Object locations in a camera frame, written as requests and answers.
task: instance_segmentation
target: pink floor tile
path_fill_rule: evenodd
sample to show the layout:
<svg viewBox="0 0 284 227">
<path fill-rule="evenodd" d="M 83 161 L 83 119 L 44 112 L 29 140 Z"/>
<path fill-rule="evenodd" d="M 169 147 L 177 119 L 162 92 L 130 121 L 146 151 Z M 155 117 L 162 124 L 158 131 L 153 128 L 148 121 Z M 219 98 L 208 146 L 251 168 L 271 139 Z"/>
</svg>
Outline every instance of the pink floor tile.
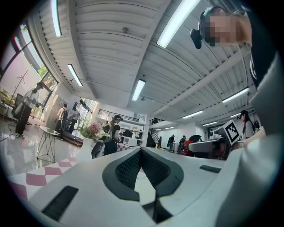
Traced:
<svg viewBox="0 0 284 227">
<path fill-rule="evenodd" d="M 69 161 L 76 161 L 77 160 L 76 157 L 69 157 L 68 159 L 69 159 Z"/>
<path fill-rule="evenodd" d="M 24 200 L 28 199 L 26 186 L 10 182 L 15 194 Z"/>
<path fill-rule="evenodd" d="M 27 173 L 27 184 L 35 186 L 46 185 L 45 176 Z"/>
<path fill-rule="evenodd" d="M 44 167 L 45 169 L 45 175 L 61 175 L 61 169 L 60 168 L 54 168 L 54 167 Z"/>
<path fill-rule="evenodd" d="M 58 165 L 59 167 L 72 167 L 71 163 L 66 161 L 59 161 Z"/>
</svg>

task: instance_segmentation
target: red car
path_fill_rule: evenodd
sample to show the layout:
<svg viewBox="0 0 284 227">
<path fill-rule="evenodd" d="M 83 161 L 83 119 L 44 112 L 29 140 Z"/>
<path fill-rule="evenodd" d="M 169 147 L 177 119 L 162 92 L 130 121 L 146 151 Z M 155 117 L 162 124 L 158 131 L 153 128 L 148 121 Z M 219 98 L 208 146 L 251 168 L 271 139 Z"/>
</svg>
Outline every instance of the red car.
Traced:
<svg viewBox="0 0 284 227">
<path fill-rule="evenodd" d="M 188 145 L 194 143 L 192 141 L 185 141 L 184 149 L 181 150 L 181 155 L 194 157 L 194 153 L 188 150 Z"/>
</svg>

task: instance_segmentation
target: flower bouquet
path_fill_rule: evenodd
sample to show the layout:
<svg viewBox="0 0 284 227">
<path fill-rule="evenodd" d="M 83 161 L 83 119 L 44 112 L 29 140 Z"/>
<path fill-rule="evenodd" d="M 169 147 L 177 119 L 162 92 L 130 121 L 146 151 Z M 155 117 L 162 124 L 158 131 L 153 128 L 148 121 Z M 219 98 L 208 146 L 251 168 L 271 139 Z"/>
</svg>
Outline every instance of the flower bouquet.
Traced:
<svg viewBox="0 0 284 227">
<path fill-rule="evenodd" d="M 88 122 L 84 122 L 82 127 L 80 128 L 80 133 L 82 136 L 84 136 L 87 139 L 100 139 L 103 136 L 109 136 L 108 133 L 105 133 L 102 130 L 102 127 L 100 124 L 98 123 L 93 123 L 90 125 L 90 123 L 88 124 Z"/>
</svg>

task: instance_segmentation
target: ceiling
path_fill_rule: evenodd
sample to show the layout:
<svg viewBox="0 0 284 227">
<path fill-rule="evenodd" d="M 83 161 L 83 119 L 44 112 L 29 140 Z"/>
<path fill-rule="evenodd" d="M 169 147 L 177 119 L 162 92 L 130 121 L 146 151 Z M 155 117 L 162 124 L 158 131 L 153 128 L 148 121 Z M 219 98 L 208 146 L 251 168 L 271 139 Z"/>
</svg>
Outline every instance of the ceiling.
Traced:
<svg viewBox="0 0 284 227">
<path fill-rule="evenodd" d="M 256 89 L 249 74 L 248 48 L 203 43 L 197 50 L 189 36 L 210 6 L 208 1 L 200 1 L 167 48 L 156 44 L 180 2 L 59 0 L 60 37 L 53 28 L 50 1 L 35 10 L 33 20 L 40 21 L 35 29 L 58 76 L 82 97 L 91 94 L 99 102 L 173 122 L 191 121 L 181 117 L 200 110 L 204 113 L 194 120 L 208 123 L 251 109 L 248 100 Z M 83 88 L 70 81 L 67 64 L 73 65 Z M 134 102 L 139 79 L 146 83 Z M 227 105 L 221 102 L 246 87 L 249 97 Z"/>
</svg>

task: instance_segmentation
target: black vent slot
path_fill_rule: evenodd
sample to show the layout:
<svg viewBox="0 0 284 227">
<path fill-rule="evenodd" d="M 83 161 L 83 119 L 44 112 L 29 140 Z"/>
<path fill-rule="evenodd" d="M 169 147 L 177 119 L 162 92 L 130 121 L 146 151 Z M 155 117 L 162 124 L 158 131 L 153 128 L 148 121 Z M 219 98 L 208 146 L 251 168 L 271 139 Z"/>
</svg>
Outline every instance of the black vent slot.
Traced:
<svg viewBox="0 0 284 227">
<path fill-rule="evenodd" d="M 169 166 L 147 152 L 143 152 L 141 160 L 142 169 L 154 188 L 170 175 Z"/>
<path fill-rule="evenodd" d="M 116 178 L 125 186 L 134 190 L 137 174 L 140 170 L 140 152 L 119 164 L 115 169 Z"/>
<path fill-rule="evenodd" d="M 200 169 L 209 171 L 209 172 L 214 172 L 214 173 L 219 173 L 221 171 L 221 168 L 213 167 L 213 166 L 208 166 L 208 165 L 202 165 L 199 167 Z"/>
<path fill-rule="evenodd" d="M 183 181 L 183 170 L 175 162 L 142 147 L 141 167 L 156 190 L 156 196 L 173 194 Z"/>
<path fill-rule="evenodd" d="M 57 196 L 42 210 L 46 216 L 50 217 L 55 221 L 59 221 L 76 193 L 78 192 L 77 188 L 66 186 L 63 188 Z"/>
</svg>

